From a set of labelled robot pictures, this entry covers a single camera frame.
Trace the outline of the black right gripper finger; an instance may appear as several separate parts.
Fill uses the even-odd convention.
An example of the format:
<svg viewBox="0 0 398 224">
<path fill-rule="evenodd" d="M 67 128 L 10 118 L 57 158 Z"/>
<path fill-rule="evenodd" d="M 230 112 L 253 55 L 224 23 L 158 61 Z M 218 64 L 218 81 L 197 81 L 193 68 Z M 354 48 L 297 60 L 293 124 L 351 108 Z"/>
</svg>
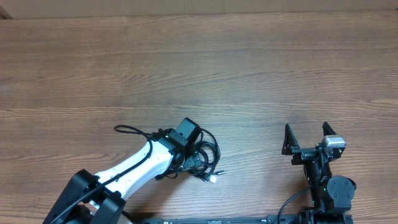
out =
<svg viewBox="0 0 398 224">
<path fill-rule="evenodd" d="M 294 151 L 300 149 L 298 141 L 289 123 L 285 125 L 284 143 L 282 145 L 282 155 L 292 155 Z"/>
<path fill-rule="evenodd" d="M 331 128 L 331 126 L 326 121 L 322 124 L 322 129 L 324 136 L 336 135 L 336 132 Z"/>
</svg>

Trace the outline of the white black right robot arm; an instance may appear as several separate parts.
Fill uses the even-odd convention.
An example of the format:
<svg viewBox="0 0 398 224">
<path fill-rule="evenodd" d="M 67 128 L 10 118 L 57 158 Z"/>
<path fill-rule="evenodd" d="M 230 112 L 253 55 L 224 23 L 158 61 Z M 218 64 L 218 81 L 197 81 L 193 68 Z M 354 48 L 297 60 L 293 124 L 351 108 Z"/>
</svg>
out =
<svg viewBox="0 0 398 224">
<path fill-rule="evenodd" d="M 346 142 L 331 126 L 322 124 L 323 139 L 312 148 L 301 148 L 289 124 L 285 125 L 284 143 L 281 154 L 292 156 L 293 166 L 302 165 L 308 187 L 291 196 L 279 209 L 277 223 L 282 221 L 284 208 L 295 198 L 307 192 L 312 206 L 305 207 L 295 215 L 291 223 L 349 224 L 354 220 L 346 212 L 351 210 L 356 183 L 347 177 L 333 175 L 330 163 L 339 159 Z"/>
</svg>

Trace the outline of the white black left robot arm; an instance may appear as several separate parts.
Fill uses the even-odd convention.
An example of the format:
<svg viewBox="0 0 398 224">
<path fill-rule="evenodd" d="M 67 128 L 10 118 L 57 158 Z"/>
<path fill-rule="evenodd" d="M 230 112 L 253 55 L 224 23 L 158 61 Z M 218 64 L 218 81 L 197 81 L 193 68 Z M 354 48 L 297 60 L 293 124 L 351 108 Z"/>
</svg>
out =
<svg viewBox="0 0 398 224">
<path fill-rule="evenodd" d="M 91 174 L 75 173 L 46 216 L 45 223 L 118 223 L 127 199 L 146 182 L 177 173 L 193 154 L 201 127 L 184 118 L 177 128 L 144 133 L 126 125 L 120 133 L 146 138 L 141 150 L 113 168 Z"/>
</svg>

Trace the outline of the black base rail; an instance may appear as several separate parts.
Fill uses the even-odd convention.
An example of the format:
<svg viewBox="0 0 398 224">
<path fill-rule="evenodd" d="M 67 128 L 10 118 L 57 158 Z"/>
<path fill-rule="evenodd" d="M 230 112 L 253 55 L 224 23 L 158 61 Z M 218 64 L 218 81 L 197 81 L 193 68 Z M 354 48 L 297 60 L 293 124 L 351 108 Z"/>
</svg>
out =
<svg viewBox="0 0 398 224">
<path fill-rule="evenodd" d="M 305 223 L 319 223 L 319 224 L 353 224 L 354 221 L 351 215 L 314 215 L 312 219 L 306 218 L 304 214 L 286 214 L 268 215 L 266 217 L 240 217 L 240 218 L 188 218 L 188 219 L 168 219 L 162 218 L 145 218 L 133 221 L 138 224 L 305 224 Z"/>
</svg>

